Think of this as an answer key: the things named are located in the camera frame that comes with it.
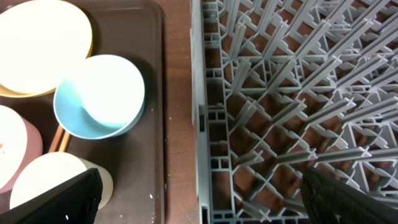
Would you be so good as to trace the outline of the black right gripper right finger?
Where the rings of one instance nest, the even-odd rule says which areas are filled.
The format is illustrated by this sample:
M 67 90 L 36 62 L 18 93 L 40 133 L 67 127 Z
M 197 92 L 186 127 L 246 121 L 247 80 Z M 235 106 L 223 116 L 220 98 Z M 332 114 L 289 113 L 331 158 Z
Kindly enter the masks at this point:
M 300 191 L 311 223 L 397 223 L 396 209 L 313 167 L 305 169 Z

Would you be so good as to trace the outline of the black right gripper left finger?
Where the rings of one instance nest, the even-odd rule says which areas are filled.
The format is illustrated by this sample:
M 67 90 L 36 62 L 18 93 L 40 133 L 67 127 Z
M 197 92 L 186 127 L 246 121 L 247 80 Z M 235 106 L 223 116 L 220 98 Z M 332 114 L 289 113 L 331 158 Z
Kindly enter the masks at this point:
M 90 168 L 66 182 L 1 214 L 1 223 L 93 223 L 100 208 L 103 182 Z

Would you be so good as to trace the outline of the pale green cup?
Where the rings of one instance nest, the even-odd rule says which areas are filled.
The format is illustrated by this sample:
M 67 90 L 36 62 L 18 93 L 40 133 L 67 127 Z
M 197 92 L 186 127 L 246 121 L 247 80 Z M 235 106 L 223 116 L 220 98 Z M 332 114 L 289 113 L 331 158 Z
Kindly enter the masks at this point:
M 103 208 L 113 194 L 114 185 L 110 173 L 97 164 L 67 152 L 51 152 L 33 160 L 17 178 L 9 206 L 15 208 L 90 168 L 97 168 L 102 179 L 99 208 Z

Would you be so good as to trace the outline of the blue bowl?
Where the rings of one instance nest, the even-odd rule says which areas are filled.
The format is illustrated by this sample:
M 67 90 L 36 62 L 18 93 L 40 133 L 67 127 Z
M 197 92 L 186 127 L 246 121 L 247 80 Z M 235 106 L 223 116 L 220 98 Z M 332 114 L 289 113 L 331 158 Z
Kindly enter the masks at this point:
M 146 87 L 140 70 L 117 55 L 95 55 L 59 83 L 53 110 L 60 126 L 89 140 L 120 136 L 140 120 Z

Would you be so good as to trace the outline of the yellow plate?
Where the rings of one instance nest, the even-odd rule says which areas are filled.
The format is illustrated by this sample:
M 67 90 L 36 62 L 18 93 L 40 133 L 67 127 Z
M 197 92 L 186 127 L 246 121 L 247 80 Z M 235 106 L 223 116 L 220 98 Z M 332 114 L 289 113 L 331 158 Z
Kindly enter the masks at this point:
M 72 3 L 27 1 L 7 9 L 1 13 L 1 96 L 53 92 L 92 45 L 90 20 Z

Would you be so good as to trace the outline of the grey dishwasher rack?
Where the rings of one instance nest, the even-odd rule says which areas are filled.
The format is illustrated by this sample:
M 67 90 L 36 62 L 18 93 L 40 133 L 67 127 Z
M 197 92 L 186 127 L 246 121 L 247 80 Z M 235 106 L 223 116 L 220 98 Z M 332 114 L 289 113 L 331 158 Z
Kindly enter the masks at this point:
M 201 223 L 307 223 L 307 167 L 397 207 L 397 0 L 190 6 Z

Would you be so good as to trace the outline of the wooden chopstick right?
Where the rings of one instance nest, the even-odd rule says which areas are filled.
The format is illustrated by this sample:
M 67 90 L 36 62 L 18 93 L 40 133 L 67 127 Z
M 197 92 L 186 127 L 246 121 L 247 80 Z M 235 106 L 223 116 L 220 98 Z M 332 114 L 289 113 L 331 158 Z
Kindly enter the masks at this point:
M 64 132 L 63 137 L 62 137 L 61 142 L 58 147 L 58 152 L 66 152 L 67 151 L 70 137 L 71 137 L 70 133 Z

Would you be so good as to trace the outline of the wooden chopstick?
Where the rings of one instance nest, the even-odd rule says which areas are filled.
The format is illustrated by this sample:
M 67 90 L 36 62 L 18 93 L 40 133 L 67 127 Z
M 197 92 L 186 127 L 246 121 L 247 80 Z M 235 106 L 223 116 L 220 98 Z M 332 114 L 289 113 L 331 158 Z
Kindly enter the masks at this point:
M 61 140 L 63 139 L 64 132 L 64 129 L 59 125 L 50 145 L 49 152 L 58 151 L 58 147 L 61 143 Z
M 63 137 L 62 137 L 61 142 L 58 147 L 58 152 L 66 152 L 67 151 L 70 137 L 71 137 L 70 133 L 64 132 Z

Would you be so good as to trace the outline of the wooden chopstick left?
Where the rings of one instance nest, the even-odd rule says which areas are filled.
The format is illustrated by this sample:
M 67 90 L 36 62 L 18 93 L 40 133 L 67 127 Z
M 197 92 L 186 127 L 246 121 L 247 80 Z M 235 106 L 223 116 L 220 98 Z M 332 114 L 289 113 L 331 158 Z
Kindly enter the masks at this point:
M 50 145 L 49 152 L 58 151 L 58 147 L 61 143 L 61 140 L 63 139 L 64 132 L 64 129 L 59 125 Z

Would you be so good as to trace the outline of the brown tray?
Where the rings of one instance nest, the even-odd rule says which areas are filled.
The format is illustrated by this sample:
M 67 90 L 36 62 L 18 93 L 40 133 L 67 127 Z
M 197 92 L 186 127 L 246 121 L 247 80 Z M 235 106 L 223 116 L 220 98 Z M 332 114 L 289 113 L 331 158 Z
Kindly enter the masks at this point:
M 67 153 L 105 168 L 113 179 L 113 194 L 99 208 L 96 223 L 163 223 L 162 146 L 162 16 L 152 1 L 67 1 L 88 17 L 93 34 L 91 54 L 117 55 L 130 60 L 142 73 L 145 107 L 139 122 L 128 132 L 106 139 L 71 135 Z M 1 13 L 23 2 L 3 1 Z M 70 66 L 65 76 L 73 70 Z M 33 124 L 48 154 L 60 125 L 53 110 L 55 91 L 46 95 L 11 98 L 1 104 Z

